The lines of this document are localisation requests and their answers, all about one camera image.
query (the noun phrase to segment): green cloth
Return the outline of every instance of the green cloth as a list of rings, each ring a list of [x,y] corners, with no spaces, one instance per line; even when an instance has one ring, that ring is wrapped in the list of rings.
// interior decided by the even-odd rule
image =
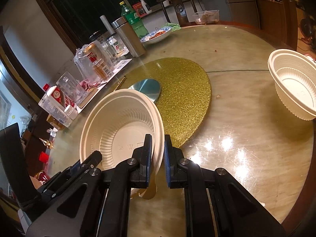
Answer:
[[[169,23],[167,22],[165,25],[163,25],[162,27],[172,27],[171,31],[176,31],[181,29],[179,24],[175,24],[175,23]]]

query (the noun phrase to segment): blue gripper pad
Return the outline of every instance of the blue gripper pad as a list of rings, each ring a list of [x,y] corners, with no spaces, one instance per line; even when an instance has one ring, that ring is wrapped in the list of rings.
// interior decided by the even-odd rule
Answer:
[[[168,157],[168,148],[167,148],[167,143],[165,141],[165,148],[163,152],[163,157],[165,161],[165,171],[166,171],[166,181],[168,187],[170,187],[171,184],[171,178],[170,178],[170,162],[169,162],[169,157]]]
[[[148,159],[147,159],[147,171],[146,171],[146,185],[149,186],[149,179],[150,179],[150,166],[151,166],[151,149],[153,145],[153,139],[152,136],[150,136],[149,141],[149,150],[148,150]]]

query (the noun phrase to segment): blue and white plate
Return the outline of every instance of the blue and white plate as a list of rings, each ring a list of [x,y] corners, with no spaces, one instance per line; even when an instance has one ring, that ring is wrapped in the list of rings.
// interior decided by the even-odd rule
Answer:
[[[149,33],[148,35],[144,36],[142,39],[140,39],[140,41],[143,44],[151,44],[151,43],[159,42],[171,34],[171,29],[172,29],[172,27],[163,27],[161,29],[155,30],[155,31]],[[158,36],[158,37],[155,37],[155,38],[149,40],[149,38],[153,37],[155,34],[157,34],[160,31],[165,31],[165,33]]]

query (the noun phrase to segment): clear plastic food container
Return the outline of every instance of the clear plastic food container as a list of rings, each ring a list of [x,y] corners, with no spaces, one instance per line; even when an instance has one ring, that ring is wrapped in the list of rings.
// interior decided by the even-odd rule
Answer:
[[[219,21],[219,10],[199,11],[193,14],[196,24],[217,23]]]

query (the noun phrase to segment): red book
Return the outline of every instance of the red book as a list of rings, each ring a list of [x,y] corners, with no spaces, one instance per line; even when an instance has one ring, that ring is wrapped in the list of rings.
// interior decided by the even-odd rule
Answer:
[[[141,2],[138,2],[136,4],[133,5],[134,10],[137,12],[137,15],[142,18],[145,15],[147,15],[146,11],[143,8],[143,5]]]

